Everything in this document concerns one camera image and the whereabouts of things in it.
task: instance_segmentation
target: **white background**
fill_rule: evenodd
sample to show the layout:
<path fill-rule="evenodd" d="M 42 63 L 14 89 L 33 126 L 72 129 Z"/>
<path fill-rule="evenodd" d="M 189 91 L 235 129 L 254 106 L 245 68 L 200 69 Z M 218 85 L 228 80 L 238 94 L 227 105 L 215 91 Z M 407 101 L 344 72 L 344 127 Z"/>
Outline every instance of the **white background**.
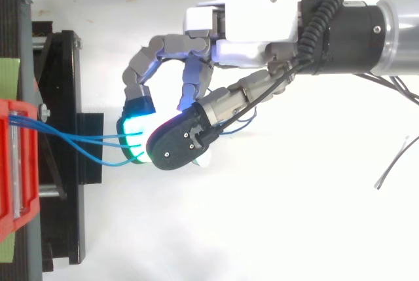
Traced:
<path fill-rule="evenodd" d="M 181 33 L 200 1 L 35 0 L 33 20 L 82 37 L 82 108 L 105 112 L 112 134 L 129 59 L 152 36 Z M 151 81 L 158 109 L 176 107 L 181 72 L 170 62 Z M 217 70 L 211 87 L 246 73 Z M 45 280 L 418 280 L 419 146 L 373 188 L 419 133 L 417 106 L 336 75 L 299 76 L 258 110 L 211 146 L 209 168 L 103 168 L 103 184 L 85 188 L 86 259 L 55 260 Z M 124 157 L 106 149 L 104 159 Z"/>

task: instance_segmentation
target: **black cable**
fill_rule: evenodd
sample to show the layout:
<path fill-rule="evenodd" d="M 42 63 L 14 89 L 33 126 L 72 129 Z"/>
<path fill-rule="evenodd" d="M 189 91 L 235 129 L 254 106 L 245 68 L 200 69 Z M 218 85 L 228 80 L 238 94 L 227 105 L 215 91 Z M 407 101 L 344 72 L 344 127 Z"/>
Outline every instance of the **black cable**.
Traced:
<path fill-rule="evenodd" d="M 359 77 L 359 78 L 362 78 L 362 79 L 370 80 L 370 81 L 372 81 L 374 83 L 381 84 L 382 86 L 386 86 L 387 88 L 390 88 L 392 90 L 396 90 L 397 91 L 397 89 L 394 87 L 394 85 L 391 84 L 391 82 L 386 81 L 385 79 L 384 79 L 385 82 L 383 82 L 380 79 L 371 77 L 370 75 L 365 75 L 363 73 L 362 74 L 354 74 L 354 76 Z"/>
<path fill-rule="evenodd" d="M 404 96 L 405 98 L 407 98 L 408 100 L 412 101 L 413 103 L 419 106 L 419 101 L 413 98 L 411 95 L 409 95 L 410 93 L 409 91 L 408 92 L 404 91 L 401 85 L 397 82 L 397 79 L 395 77 L 390 77 L 390 80 L 392 81 L 397 91 L 399 91 L 402 96 Z"/>
<path fill-rule="evenodd" d="M 369 80 L 369 81 L 372 81 L 372 82 L 374 82 L 374 83 L 377 83 L 377 84 L 381 84 L 382 86 L 385 86 L 385 87 L 387 87 L 387 88 L 389 88 L 389 89 L 392 89 L 392 90 L 395 90 L 395 91 L 398 91 L 398 89 L 395 87 L 395 85 L 394 84 L 392 84 L 391 82 L 389 82 L 389 81 L 387 81 L 387 80 L 385 80 L 384 78 L 382 78 L 382 77 L 376 77 L 376 76 L 372 76 L 372 75 L 365 75 L 365 74 L 354 74 L 354 76 L 357 76 L 357 77 L 359 77 L 359 78 L 362 78 L 362 79 L 366 79 L 366 80 Z M 409 97 L 410 98 L 412 98 L 412 99 L 419 99 L 419 95 L 417 95 L 417 94 L 415 94 L 415 93 L 412 93 L 412 92 L 410 92 L 410 91 L 406 91 L 406 94 L 408 94 L 409 95 Z"/>
<path fill-rule="evenodd" d="M 304 27 L 298 43 L 297 59 L 312 61 L 320 37 L 329 27 L 330 21 L 342 6 L 343 0 L 322 0 L 319 8 Z"/>
<path fill-rule="evenodd" d="M 396 162 L 401 158 L 401 156 L 403 155 L 403 153 L 405 153 L 406 150 L 408 148 L 410 148 L 418 140 L 419 140 L 419 136 L 416 137 L 416 138 L 414 138 L 412 142 L 410 142 L 402 151 L 399 152 L 398 155 L 395 156 L 395 158 L 393 159 L 392 163 L 390 163 L 390 165 L 388 166 L 387 170 L 382 174 L 381 178 L 378 180 L 378 182 L 377 182 L 377 184 L 375 186 L 375 188 L 377 188 L 377 190 L 379 190 L 381 188 L 382 184 L 386 180 L 387 175 L 389 174 L 389 172 L 394 167 L 394 164 L 396 164 Z"/>
<path fill-rule="evenodd" d="M 403 82 L 403 80 L 400 79 L 400 77 L 394 77 L 394 79 L 396 79 L 399 82 L 399 84 L 403 87 L 405 91 L 410 93 L 409 88 L 407 88 L 407 85 Z"/>
<path fill-rule="evenodd" d="M 233 117 L 225 121 L 223 124 L 216 127 L 215 133 L 221 133 L 224 129 L 229 127 L 232 123 L 237 121 L 240 117 L 245 115 L 248 111 L 253 109 L 258 103 L 262 102 L 269 94 L 273 93 L 275 89 L 280 86 L 284 81 L 287 81 L 294 73 L 298 73 L 300 70 L 308 67 L 311 65 L 312 62 L 305 63 L 303 65 L 297 65 L 292 67 L 290 70 L 286 71 L 281 77 L 279 77 L 272 86 L 270 86 L 265 92 L 263 92 L 260 96 L 255 98 L 252 102 L 250 102 L 245 108 L 243 108 L 240 112 L 235 114 Z"/>

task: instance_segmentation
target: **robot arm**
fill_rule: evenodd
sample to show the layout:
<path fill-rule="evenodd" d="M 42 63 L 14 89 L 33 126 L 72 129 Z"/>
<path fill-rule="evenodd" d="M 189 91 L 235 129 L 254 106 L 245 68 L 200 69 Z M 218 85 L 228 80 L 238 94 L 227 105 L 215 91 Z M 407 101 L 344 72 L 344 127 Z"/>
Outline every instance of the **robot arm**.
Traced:
<path fill-rule="evenodd" d="M 188 9 L 184 35 L 155 37 L 124 73 L 130 116 L 163 59 L 185 61 L 182 114 L 157 128 L 147 153 L 163 170 L 204 153 L 228 124 L 281 94 L 298 74 L 418 74 L 419 0 L 214 0 Z M 264 68 L 204 96 L 213 66 Z"/>

